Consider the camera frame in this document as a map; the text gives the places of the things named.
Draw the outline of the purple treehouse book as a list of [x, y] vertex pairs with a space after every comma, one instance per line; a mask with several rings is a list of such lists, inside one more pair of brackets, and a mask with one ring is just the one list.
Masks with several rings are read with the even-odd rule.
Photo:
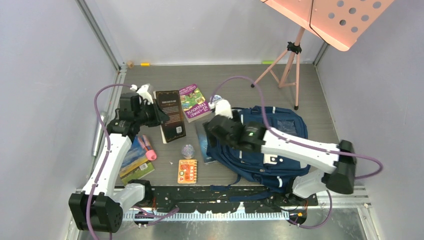
[[181, 88], [179, 96], [182, 111], [189, 123], [211, 113], [209, 102], [196, 84]]

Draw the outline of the navy blue backpack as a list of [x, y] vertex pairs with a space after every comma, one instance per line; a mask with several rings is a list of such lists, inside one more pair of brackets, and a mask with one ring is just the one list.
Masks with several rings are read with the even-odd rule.
[[284, 153], [287, 143], [270, 133], [264, 125], [266, 119], [279, 135], [307, 139], [307, 126], [293, 110], [272, 106], [234, 107], [232, 113], [232, 119], [243, 124], [238, 146], [218, 144], [211, 147], [208, 143], [208, 156], [232, 170], [238, 178], [259, 183], [279, 193], [285, 193], [294, 178], [310, 171], [309, 164]]

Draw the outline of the dark brown book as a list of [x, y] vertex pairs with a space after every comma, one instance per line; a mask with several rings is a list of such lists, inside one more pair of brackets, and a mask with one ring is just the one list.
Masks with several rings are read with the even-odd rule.
[[155, 91], [154, 95], [158, 106], [169, 118], [160, 126], [162, 142], [167, 144], [185, 137], [186, 128], [179, 91]]

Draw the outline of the landscape cover book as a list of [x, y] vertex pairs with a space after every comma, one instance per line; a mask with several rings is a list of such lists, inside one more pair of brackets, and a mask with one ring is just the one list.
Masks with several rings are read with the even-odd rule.
[[152, 161], [149, 161], [145, 154], [137, 136], [125, 155], [119, 171], [120, 180], [124, 185], [131, 180], [141, 179], [155, 170]]

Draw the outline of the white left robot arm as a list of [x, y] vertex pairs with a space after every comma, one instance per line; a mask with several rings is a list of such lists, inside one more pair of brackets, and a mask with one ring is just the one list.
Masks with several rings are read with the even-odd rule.
[[81, 231], [116, 233], [124, 213], [139, 204], [153, 202], [148, 180], [130, 180], [119, 193], [114, 193], [116, 179], [142, 126], [156, 127], [169, 117], [150, 93], [123, 93], [115, 118], [106, 126], [105, 143], [88, 182], [80, 193], [72, 193], [68, 205], [76, 227]]

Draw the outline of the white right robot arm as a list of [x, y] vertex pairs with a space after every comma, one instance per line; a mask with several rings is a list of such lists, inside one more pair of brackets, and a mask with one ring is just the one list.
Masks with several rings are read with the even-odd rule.
[[354, 191], [357, 160], [349, 141], [312, 141], [266, 128], [260, 120], [242, 122], [221, 115], [203, 128], [208, 156], [241, 178], [285, 194], [291, 205], [321, 191]]

